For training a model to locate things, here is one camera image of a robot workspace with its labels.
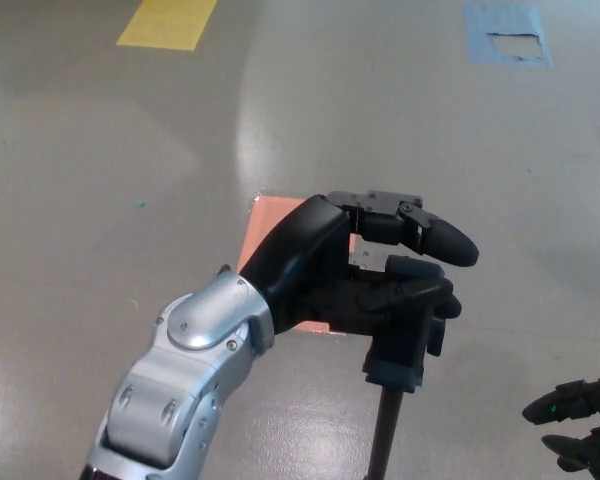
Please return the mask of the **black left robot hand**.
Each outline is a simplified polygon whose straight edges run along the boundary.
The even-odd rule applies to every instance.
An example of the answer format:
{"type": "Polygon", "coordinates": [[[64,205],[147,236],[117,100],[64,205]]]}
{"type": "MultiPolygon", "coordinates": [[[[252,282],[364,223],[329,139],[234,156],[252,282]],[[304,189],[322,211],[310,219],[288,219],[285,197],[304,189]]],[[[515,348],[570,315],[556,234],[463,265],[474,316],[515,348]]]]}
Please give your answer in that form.
{"type": "Polygon", "coordinates": [[[457,267],[477,263],[479,249],[458,228],[426,211],[418,196],[383,191],[314,195],[263,239],[240,274],[263,296],[276,334],[304,321],[373,335],[428,309],[455,318],[460,305],[441,275],[378,272],[349,261],[353,235],[403,245],[457,267]]]}

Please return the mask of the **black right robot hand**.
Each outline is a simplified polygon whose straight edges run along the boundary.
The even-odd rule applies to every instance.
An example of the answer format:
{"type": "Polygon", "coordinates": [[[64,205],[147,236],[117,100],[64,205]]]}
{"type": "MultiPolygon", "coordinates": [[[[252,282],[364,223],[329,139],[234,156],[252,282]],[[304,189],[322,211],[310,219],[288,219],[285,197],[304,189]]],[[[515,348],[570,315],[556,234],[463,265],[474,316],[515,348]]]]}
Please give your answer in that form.
{"type": "MultiPolygon", "coordinates": [[[[600,415],[600,379],[577,380],[560,384],[522,410],[522,416],[534,425],[600,415]]],[[[542,443],[557,455],[557,465],[567,473],[588,471],[600,479],[600,427],[584,438],[545,435],[542,443]]]]}

